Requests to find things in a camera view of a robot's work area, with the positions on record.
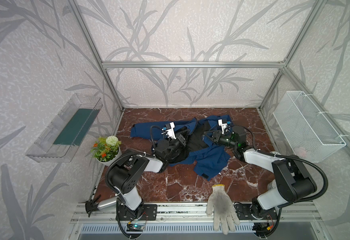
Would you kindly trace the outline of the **blue jacket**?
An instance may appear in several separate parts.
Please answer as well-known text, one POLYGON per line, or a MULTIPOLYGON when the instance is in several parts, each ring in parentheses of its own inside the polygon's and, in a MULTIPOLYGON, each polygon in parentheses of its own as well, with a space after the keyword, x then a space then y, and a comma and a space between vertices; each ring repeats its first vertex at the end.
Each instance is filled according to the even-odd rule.
POLYGON ((230 159, 230 155, 226 152, 225 146, 216 145, 211 140, 204 137, 204 132, 206 131, 222 130, 218 125, 218 120, 220 119, 231 121, 229 115, 212 115, 201 120, 193 118, 184 121, 138 123, 131 128, 130 136, 132 138, 150 140, 152 143, 151 151, 153 153, 153 143, 155 141, 168 139, 167 136, 162 134, 162 128, 164 128, 166 124, 174 122, 175 135, 182 134, 186 136, 186 134, 188 134, 189 136, 187 143, 189 155, 184 161, 170 164, 169 166, 195 164, 195 173, 209 181, 226 167, 230 159))

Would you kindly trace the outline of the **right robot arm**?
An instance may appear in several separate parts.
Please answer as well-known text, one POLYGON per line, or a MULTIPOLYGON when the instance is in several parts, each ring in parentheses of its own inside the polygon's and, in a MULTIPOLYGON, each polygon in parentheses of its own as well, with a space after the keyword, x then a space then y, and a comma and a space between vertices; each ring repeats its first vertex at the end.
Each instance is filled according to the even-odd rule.
POLYGON ((320 167, 295 155, 267 153, 248 146, 248 132, 245 127, 233 126, 227 131, 204 132, 204 137, 218 146, 232 149, 238 160, 274 174, 276 186, 252 200, 249 210, 255 219, 264 218, 274 208, 312 201, 326 193, 329 182, 320 167))

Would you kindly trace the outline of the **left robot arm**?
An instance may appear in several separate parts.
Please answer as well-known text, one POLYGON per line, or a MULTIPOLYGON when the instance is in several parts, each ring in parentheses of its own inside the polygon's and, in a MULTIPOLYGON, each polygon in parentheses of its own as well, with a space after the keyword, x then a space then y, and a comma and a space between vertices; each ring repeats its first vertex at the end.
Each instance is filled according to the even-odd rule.
POLYGON ((188 136, 176 134, 175 138, 161 139, 153 143, 153 154, 127 150, 107 168, 106 185, 116 196, 98 201, 100 196, 85 203, 88 216, 93 212, 117 207, 117 220, 138 220, 147 206, 139 195, 137 183, 145 172, 162 173, 175 160, 183 157, 187 151, 188 136))

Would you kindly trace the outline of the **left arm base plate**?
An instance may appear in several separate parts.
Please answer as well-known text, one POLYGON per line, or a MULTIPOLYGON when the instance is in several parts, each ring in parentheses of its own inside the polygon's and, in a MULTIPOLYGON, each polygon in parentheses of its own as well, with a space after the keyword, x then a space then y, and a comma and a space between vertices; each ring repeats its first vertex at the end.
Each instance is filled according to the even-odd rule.
POLYGON ((158 205, 140 204, 136 210, 129 209, 126 205, 118 205, 117 220, 120 221, 155 221, 158 205))

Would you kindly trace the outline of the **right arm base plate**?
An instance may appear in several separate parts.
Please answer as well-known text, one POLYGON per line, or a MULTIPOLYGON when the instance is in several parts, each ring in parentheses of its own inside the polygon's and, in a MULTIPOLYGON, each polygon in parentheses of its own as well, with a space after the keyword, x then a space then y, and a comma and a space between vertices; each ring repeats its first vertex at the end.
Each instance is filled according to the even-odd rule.
POLYGON ((234 208, 236 210, 237 216, 240 220, 276 220, 277 219, 277 211, 275 208, 270 210, 263 210, 262 208, 258 211, 256 208, 252 207, 251 203, 234 203, 234 208))

